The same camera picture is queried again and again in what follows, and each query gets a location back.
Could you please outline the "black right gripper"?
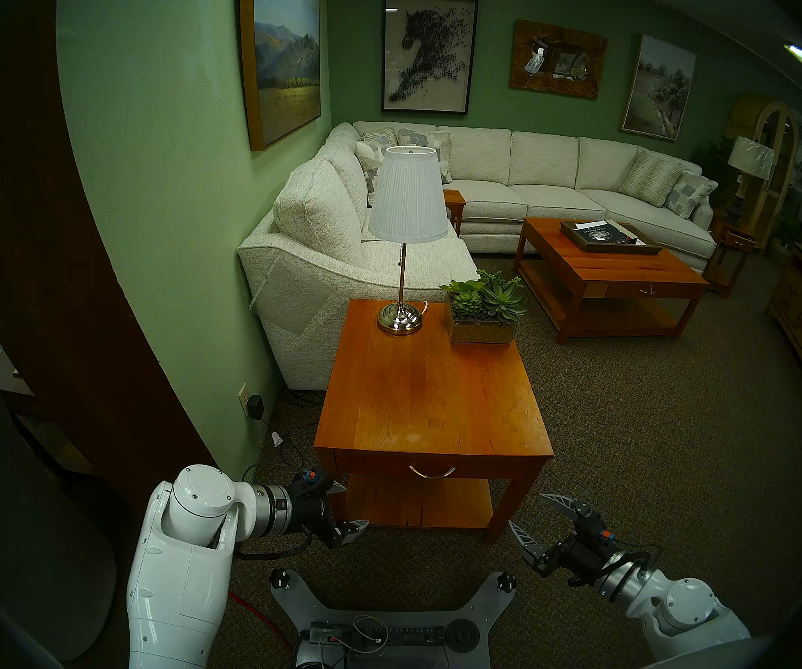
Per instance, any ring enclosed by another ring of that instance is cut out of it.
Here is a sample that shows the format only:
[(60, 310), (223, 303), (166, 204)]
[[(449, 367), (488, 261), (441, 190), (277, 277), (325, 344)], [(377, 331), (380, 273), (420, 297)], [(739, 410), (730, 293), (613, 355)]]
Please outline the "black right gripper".
[(547, 550), (544, 544), (510, 521), (509, 528), (522, 560), (543, 578), (562, 567), (573, 573), (568, 585), (594, 584), (609, 560), (619, 553), (612, 541), (613, 535), (606, 534), (603, 517), (592, 512), (582, 500), (549, 493), (541, 493), (540, 498), (575, 523), (575, 530), (566, 540)]

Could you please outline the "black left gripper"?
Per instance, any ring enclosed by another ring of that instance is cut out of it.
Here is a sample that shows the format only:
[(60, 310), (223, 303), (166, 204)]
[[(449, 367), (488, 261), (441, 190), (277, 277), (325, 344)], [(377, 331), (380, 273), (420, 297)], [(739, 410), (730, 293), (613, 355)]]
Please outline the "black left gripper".
[(291, 481), (291, 533), (310, 532), (327, 547), (338, 548), (358, 539), (369, 520), (336, 521), (329, 496), (345, 496), (347, 487), (324, 469), (303, 469)]

